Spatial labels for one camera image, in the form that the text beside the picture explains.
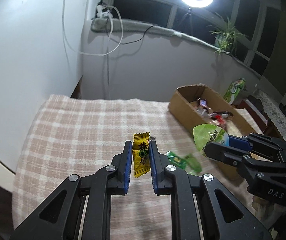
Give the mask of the yellow candy packet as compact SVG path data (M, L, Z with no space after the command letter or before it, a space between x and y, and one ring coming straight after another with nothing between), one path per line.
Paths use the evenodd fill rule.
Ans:
M150 171L149 145L149 132L136 133L133 135L132 156L135 178L139 178Z

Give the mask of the green jelly cup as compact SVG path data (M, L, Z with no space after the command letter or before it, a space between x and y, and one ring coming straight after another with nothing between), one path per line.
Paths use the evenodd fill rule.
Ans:
M202 124L193 128L193 139L196 149L203 156L206 156L204 149L210 142L217 142L219 144L229 146L228 133L219 126L212 124Z

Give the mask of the dark chocolate bar wrapper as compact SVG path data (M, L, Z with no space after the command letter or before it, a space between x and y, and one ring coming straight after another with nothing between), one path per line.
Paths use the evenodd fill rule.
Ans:
M198 107L208 108L208 104L206 99L198 98L197 99L197 105Z

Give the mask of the green candy wrapper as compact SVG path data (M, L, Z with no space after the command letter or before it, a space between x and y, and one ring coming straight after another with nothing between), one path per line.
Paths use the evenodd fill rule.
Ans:
M202 166L193 154L188 154L184 157L180 157L174 152L168 151L166 156L168 157L170 164L185 170L188 174L196 176L202 172Z

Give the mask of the long brown candy bar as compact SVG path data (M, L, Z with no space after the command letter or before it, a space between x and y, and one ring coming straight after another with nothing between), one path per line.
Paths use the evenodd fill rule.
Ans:
M211 113L211 118L216 118L217 116L228 119L233 117L233 113L229 111L219 111Z

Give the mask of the green white carton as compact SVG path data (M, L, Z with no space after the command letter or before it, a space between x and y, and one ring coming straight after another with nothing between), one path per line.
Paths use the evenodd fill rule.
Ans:
M246 80L244 78L240 78L236 81L233 81L229 85L227 91L225 92L223 96L224 100L229 105L231 105L234 102L234 100L236 99L240 91L245 87L245 83L246 83Z

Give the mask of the brown cardboard box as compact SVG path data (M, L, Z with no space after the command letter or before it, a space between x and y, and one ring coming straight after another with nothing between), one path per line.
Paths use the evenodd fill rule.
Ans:
M232 117L226 121L227 132L241 137L250 133L259 133L259 126L246 109L229 105L223 97L210 87L198 84L182 86L175 90L168 105L170 113L190 132L193 128L211 122L210 117L201 113L198 100L205 100L212 113L230 112Z

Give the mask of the plaid beige table cloth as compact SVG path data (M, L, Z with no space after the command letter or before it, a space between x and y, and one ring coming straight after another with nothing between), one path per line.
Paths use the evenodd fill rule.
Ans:
M12 192L14 226L69 175L85 177L109 165L135 133L149 132L160 153L192 155L203 173L213 174L248 210L252 196L244 180L228 180L213 161L196 149L187 131L165 102L76 100L52 95L40 107L18 161ZM125 196L112 197L112 239L170 239L168 196L154 194L151 175L131 178Z

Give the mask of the potted spider plant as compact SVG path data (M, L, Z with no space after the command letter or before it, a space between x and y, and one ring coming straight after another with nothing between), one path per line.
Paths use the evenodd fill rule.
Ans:
M241 33L231 22L230 18L226 16L223 18L219 13L215 14L224 22L224 27L215 25L215 29L209 30L211 35L215 36L215 47L217 48L215 53L220 55L221 53L233 53L237 51L237 42L241 37L248 37L244 33Z

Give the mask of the black tripod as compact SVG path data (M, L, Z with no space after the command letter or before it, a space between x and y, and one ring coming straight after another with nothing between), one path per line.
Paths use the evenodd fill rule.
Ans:
M180 31L189 30L189 32L193 32L193 17L192 17L193 8L189 7L187 12L184 14L182 19L180 20L177 28Z

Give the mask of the white power strip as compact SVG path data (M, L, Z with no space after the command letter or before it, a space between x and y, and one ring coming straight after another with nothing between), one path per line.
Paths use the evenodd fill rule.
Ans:
M106 4L100 2L96 6L96 17L97 18L113 18L113 14L110 11L110 9L108 9Z

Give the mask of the white cabinet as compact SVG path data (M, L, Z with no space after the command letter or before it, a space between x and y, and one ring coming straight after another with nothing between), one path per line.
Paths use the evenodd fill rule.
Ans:
M0 162L9 170L40 106L79 82L83 26L99 1L0 0Z

